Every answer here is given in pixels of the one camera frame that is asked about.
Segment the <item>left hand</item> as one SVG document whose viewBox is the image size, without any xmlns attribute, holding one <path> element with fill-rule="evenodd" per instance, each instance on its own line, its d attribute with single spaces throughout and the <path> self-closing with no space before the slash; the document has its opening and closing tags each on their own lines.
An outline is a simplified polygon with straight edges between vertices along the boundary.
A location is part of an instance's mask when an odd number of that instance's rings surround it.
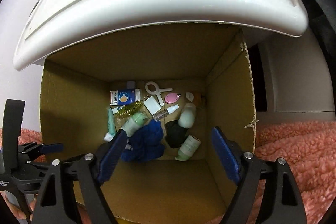
<svg viewBox="0 0 336 224">
<path fill-rule="evenodd" d="M 9 201 L 6 191 L 1 191 L 1 196 L 3 197 L 6 205 L 8 206 L 8 208 L 10 209 L 10 211 L 12 212 L 12 214 L 16 219 L 21 220 L 27 219 L 27 215 L 19 207 L 17 207 L 17 205 L 14 205 Z M 36 202 L 37 202 L 37 195 L 34 195 L 33 199 L 30 202 L 30 209 L 32 212 L 34 211 Z"/>
</svg>

